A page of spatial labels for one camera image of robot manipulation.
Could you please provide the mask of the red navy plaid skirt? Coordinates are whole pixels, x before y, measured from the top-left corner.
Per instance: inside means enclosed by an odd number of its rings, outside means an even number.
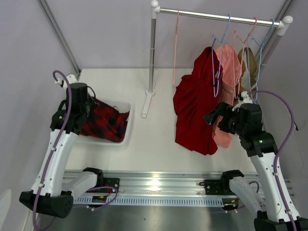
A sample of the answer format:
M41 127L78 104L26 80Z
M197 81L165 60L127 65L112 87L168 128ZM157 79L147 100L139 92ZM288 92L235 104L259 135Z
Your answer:
M128 125L129 111L120 112L116 106L110 106L98 99L96 108L89 114L80 134L111 142L123 141Z

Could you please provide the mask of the pink wire hanger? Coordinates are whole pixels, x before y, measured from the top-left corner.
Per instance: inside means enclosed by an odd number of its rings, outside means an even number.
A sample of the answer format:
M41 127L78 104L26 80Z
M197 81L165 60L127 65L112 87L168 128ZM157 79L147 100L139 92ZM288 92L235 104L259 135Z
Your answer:
M178 8L177 10L177 19L176 19L176 25L175 25L175 43L174 43L174 62L173 62L173 81L172 86L175 87L175 75L176 75L176 60L177 60L177 40L178 40L178 23L179 23L179 14L180 10Z

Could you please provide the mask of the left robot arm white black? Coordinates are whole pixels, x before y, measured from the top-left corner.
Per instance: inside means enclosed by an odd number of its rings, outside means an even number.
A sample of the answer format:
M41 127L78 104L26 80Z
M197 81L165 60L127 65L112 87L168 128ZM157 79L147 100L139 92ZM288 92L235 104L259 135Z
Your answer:
M65 218L74 200L84 193L107 190L118 194L118 186L107 185L103 171L87 167L67 184L63 184L65 167L72 147L90 113L95 108L94 98L85 83L72 83L66 89L66 99L52 116L49 146L31 190L21 192L19 201L34 213Z

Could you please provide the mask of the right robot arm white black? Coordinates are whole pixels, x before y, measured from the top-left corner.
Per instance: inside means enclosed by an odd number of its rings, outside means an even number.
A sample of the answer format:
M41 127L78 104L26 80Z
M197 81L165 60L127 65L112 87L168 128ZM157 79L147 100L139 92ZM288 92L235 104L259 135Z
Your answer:
M204 116L204 120L212 126L219 116L222 120L218 127L239 136L241 146L257 171L264 196L260 197L251 188L239 170L222 173L220 190L240 197L245 207L255 216L256 231L306 231L308 220L300 216L292 202L279 167L274 137L262 129L260 106L240 103L233 107L220 102L212 112Z

